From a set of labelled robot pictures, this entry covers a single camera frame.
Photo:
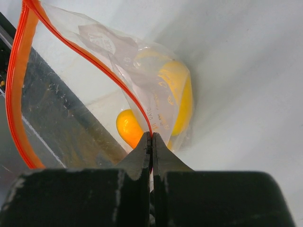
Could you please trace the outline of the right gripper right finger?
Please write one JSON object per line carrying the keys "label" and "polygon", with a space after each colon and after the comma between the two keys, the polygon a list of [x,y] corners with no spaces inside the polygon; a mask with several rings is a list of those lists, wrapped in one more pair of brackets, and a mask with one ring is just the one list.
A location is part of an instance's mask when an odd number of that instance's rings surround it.
{"label": "right gripper right finger", "polygon": [[195,171],[152,136],[158,227],[293,227],[274,178],[257,171]]}

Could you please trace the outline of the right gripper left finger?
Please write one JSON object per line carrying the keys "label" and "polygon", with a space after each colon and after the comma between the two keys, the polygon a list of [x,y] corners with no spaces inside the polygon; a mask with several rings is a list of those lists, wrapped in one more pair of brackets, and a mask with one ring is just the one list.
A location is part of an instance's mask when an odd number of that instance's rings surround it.
{"label": "right gripper left finger", "polygon": [[151,136],[110,168],[39,169],[13,183],[0,211],[3,227],[147,227]]}

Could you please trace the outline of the clear zip top bag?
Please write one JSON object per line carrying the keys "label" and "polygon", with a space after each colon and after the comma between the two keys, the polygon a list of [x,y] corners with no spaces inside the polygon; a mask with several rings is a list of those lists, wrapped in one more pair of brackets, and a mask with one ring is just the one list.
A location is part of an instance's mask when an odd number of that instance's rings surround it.
{"label": "clear zip top bag", "polygon": [[164,132],[157,117],[164,104],[156,105],[153,94],[157,82],[135,58],[145,48],[175,54],[68,11],[66,3],[21,2],[5,96],[12,138],[30,168],[118,163],[133,150],[116,128],[126,109],[144,133]]}

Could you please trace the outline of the orange yellow toy mango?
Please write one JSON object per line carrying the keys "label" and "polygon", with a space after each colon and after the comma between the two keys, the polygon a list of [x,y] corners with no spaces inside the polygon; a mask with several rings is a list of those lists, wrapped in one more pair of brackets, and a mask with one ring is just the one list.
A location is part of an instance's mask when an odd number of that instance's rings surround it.
{"label": "orange yellow toy mango", "polygon": [[116,128],[120,137],[131,147],[135,148],[142,135],[141,129],[131,109],[123,110],[116,119]]}

